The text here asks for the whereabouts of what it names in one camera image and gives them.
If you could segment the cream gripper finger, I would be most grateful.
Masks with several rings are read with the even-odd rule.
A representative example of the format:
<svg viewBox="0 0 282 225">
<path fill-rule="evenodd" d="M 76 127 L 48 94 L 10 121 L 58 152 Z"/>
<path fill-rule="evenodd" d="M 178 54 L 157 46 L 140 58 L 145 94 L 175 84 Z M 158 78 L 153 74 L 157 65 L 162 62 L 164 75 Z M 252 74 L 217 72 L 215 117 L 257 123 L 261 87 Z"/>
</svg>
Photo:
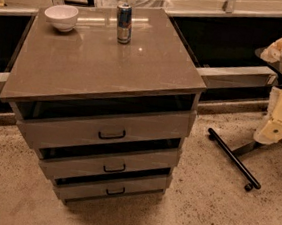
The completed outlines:
<svg viewBox="0 0 282 225">
<path fill-rule="evenodd" d="M 278 143 L 282 139 L 282 125 L 273 120 L 263 120 L 253 137 L 256 142 L 264 145 Z"/>
</svg>

